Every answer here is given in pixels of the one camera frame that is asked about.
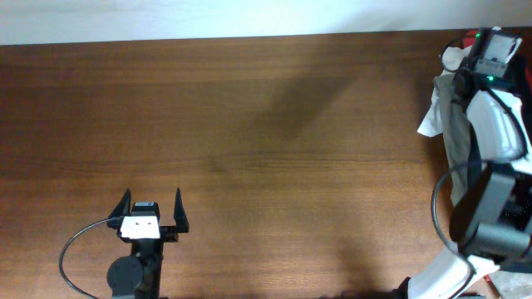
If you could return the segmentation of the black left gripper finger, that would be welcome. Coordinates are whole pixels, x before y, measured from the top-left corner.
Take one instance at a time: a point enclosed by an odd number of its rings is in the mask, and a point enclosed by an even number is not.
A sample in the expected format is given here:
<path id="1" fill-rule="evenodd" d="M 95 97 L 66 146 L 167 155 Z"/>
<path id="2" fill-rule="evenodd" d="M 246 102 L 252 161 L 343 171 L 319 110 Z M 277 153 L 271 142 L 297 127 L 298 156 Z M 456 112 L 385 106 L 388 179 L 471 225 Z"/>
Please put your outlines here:
<path id="1" fill-rule="evenodd" d="M 176 190 L 175 194 L 175 206 L 173 218 L 175 220 L 175 227 L 178 233 L 187 233 L 190 230 L 190 224 L 186 216 L 186 212 L 182 202 L 182 196 L 180 188 Z"/>
<path id="2" fill-rule="evenodd" d="M 129 216 L 131 211 L 131 191 L 127 189 L 120 202 L 108 216 L 108 228 L 120 228 L 124 217 Z"/>

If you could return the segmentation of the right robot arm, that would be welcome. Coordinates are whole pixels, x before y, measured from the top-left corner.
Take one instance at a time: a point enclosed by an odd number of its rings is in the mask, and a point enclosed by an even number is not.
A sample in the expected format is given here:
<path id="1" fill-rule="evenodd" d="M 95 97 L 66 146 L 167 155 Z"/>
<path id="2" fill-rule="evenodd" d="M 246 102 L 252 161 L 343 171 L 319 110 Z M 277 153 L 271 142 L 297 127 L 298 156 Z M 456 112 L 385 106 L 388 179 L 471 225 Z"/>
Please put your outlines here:
<path id="1" fill-rule="evenodd" d="M 467 32 L 440 56 L 431 107 L 419 126 L 444 139 L 453 209 L 443 250 L 392 292 L 461 298 L 493 272 L 531 271 L 531 74 L 521 39 L 499 27 Z"/>

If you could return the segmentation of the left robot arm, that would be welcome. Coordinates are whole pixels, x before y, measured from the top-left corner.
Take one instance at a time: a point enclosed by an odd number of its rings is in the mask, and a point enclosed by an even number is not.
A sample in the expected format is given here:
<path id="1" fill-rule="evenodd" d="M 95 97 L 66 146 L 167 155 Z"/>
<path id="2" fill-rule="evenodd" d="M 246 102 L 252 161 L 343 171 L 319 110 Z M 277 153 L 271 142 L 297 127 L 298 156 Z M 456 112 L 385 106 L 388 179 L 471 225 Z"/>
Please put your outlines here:
<path id="1" fill-rule="evenodd" d="M 160 298 L 164 245 L 176 243 L 180 234 L 190 230 L 179 189 L 175 193 L 173 219 L 173 225 L 161 225 L 158 203 L 132 203 L 131 191 L 125 191 L 110 213 L 108 224 L 122 242 L 131 246 L 131 252 L 116 259 L 107 271 L 113 298 Z"/>

